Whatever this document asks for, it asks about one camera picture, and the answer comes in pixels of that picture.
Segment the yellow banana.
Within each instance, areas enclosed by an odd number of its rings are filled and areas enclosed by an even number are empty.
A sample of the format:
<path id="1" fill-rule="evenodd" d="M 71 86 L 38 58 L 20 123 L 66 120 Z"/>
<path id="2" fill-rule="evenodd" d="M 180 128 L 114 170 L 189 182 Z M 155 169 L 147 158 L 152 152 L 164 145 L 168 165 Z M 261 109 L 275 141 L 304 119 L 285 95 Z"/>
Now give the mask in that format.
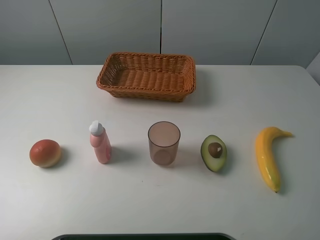
<path id="1" fill-rule="evenodd" d="M 272 151 L 273 140 L 279 137 L 293 137 L 288 131 L 269 126 L 260 131 L 255 139 L 255 156 L 263 181 L 275 193 L 281 189 L 281 176 Z"/>

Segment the brown wicker basket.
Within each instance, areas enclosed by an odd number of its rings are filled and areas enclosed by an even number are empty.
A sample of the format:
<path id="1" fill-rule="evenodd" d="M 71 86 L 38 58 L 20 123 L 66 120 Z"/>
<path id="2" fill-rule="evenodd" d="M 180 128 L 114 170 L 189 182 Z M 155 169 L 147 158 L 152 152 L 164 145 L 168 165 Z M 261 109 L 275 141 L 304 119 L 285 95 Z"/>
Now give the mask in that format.
<path id="1" fill-rule="evenodd" d="M 115 98 L 183 102 L 196 89 L 196 65 L 187 55 L 114 52 L 96 86 Z"/>

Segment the translucent brown plastic cup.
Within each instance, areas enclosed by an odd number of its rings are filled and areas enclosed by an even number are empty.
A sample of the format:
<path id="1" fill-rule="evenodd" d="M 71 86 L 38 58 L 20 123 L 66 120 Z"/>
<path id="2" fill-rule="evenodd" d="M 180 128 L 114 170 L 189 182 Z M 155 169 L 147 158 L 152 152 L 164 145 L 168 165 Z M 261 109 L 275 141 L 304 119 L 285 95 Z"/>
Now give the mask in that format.
<path id="1" fill-rule="evenodd" d="M 147 132 L 151 160 L 160 166 L 169 166 L 177 156 L 181 139 L 180 129 L 172 122 L 154 123 Z"/>

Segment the halved avocado with pit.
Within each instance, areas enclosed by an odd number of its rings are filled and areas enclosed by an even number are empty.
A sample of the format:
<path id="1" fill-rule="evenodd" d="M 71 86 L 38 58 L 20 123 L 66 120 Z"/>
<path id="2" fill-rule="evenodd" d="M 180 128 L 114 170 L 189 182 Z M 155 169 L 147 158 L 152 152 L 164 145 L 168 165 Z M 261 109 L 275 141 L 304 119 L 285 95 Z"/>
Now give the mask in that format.
<path id="1" fill-rule="evenodd" d="M 216 135 L 207 136 L 200 147 L 201 158 L 212 172 L 218 172 L 224 166 L 227 153 L 225 143 Z"/>

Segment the pink bottle white cap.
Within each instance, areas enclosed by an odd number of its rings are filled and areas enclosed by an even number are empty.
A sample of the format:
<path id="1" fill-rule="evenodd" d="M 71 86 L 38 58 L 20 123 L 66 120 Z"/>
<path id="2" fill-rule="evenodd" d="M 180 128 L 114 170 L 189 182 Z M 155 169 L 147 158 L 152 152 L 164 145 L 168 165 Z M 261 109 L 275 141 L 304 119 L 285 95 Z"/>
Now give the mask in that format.
<path id="1" fill-rule="evenodd" d="M 89 126 L 90 144 L 94 149 L 95 156 L 101 164 L 107 164 L 111 159 L 112 147 L 103 125 L 94 120 Z"/>

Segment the black tray edge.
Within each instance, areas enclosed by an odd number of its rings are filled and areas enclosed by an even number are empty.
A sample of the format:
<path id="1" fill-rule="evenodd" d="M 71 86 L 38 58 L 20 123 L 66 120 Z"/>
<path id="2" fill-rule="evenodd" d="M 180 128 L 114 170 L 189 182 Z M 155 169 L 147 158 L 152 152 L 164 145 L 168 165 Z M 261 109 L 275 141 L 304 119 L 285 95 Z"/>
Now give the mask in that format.
<path id="1" fill-rule="evenodd" d="M 63 234 L 53 240 L 234 240 L 224 233 Z"/>

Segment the red orange round fruit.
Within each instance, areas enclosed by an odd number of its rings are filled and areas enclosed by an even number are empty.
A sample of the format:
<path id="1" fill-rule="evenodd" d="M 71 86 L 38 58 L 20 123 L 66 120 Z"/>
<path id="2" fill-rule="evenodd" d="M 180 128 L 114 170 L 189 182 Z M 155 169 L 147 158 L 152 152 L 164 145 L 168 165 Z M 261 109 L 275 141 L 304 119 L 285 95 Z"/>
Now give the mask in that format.
<path id="1" fill-rule="evenodd" d="M 51 139 L 36 142 L 29 151 L 30 161 L 40 168 L 50 168 L 56 165 L 62 156 L 60 145 Z"/>

